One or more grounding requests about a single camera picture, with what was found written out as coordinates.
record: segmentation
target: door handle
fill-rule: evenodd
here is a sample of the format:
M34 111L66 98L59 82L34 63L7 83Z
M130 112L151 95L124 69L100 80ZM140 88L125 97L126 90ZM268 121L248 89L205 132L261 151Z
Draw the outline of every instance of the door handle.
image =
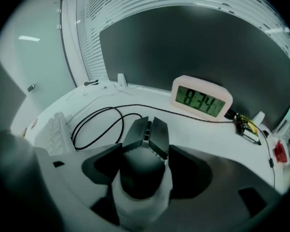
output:
M27 89L28 92L32 91L37 85L36 84L31 84Z

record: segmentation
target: clock display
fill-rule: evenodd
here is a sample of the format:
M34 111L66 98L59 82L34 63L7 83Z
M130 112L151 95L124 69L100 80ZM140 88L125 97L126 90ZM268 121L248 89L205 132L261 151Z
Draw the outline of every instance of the clock display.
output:
M217 117L226 104L215 97L183 86L178 86L175 100L213 117Z

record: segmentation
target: ceiling light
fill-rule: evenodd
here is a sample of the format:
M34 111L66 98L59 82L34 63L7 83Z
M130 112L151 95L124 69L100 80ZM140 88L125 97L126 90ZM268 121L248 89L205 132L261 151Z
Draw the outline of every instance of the ceiling light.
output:
M18 37L19 40L25 40L25 41L39 41L40 39L38 38L34 38L34 37L30 37L30 36L19 36Z

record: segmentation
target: white plastic part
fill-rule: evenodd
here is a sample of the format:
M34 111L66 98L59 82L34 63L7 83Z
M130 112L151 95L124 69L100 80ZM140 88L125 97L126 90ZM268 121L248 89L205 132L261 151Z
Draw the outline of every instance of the white plastic part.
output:
M272 131L274 137L282 138L290 127L287 119L283 119L279 125Z
M221 109L221 111L219 112L217 117L214 117L214 116L206 114L202 111L194 109L190 106L181 104L181 103L176 101L177 90L178 90L179 86L190 88L190 89L193 89L195 91L201 92L203 94L212 96L216 99L219 99L219 100L225 102L225 105L223 106L223 108ZM199 78L186 76L186 75L180 76L173 81L172 94L171 94L171 104L173 106L179 107L187 112L190 112L192 114L195 114L195 115L200 116L202 118L205 118L207 120L210 120L210 121L221 120L224 117L224 115L226 114L226 112L228 111L228 109L231 107L232 102L233 102L233 97L228 92L228 90L225 89L224 87L218 86L216 84L201 80Z
M253 123L256 125L256 126L259 126L262 121L264 120L264 117L265 117L265 114L264 112L260 111L258 112L258 114L252 119Z
M118 81L118 84L123 88L126 88L128 86L125 75L123 73L119 73L117 75L117 81Z
M55 113L54 117L49 119L36 136L34 146L46 149L50 156L75 152L62 112Z

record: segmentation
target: white clock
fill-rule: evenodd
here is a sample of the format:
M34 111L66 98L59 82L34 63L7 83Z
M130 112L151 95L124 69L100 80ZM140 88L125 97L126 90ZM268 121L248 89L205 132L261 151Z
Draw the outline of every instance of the white clock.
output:
M171 104L207 120L221 120L232 102L232 95L216 84L186 75L173 81Z

